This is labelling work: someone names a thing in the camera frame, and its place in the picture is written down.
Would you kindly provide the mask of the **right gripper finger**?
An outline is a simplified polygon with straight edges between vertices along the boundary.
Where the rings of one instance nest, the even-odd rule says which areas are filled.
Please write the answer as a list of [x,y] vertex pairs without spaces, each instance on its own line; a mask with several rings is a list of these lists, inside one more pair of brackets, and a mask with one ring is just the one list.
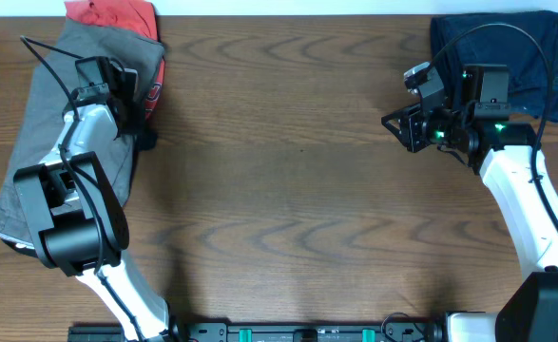
[[405,106],[403,108],[400,108],[396,111],[394,111],[391,114],[385,115],[381,118],[381,122],[383,124],[387,124],[390,121],[398,121],[400,122],[401,119],[403,119],[404,117],[406,117],[408,115],[409,112],[409,107]]
[[381,119],[381,124],[390,132],[392,133],[397,139],[401,138],[401,131],[398,126],[394,126],[391,124],[390,119]]

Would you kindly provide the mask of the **grey shorts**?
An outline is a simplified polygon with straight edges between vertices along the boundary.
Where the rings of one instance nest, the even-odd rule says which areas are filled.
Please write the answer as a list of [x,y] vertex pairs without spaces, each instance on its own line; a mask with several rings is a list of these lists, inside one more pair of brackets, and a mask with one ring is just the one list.
[[[83,57],[114,57],[138,71],[140,101],[156,82],[164,46],[123,28],[98,27],[66,20],[56,44],[59,49]],[[31,247],[29,229],[12,183],[15,172],[38,163],[56,143],[64,122],[67,97],[43,66],[34,69],[24,121],[13,147],[4,184],[0,190],[0,238]],[[100,162],[121,204],[130,194],[135,140],[126,135],[113,141]]]

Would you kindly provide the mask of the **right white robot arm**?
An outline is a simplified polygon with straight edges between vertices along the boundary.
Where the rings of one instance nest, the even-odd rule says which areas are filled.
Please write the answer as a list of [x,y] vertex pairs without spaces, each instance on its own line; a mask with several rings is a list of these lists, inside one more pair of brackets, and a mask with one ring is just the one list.
[[523,282],[497,313],[446,313],[430,341],[558,341],[558,195],[528,123],[477,118],[471,110],[418,104],[382,117],[410,152],[434,145],[467,165],[497,202],[516,250]]

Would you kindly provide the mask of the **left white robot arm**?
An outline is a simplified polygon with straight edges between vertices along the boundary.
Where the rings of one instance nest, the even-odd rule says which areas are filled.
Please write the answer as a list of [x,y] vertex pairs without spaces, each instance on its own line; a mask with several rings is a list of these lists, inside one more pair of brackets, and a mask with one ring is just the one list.
[[127,252],[128,225],[102,161],[119,135],[109,85],[84,76],[64,111],[64,128],[13,185],[33,249],[48,268],[94,291],[122,325],[126,341],[173,339],[168,306]]

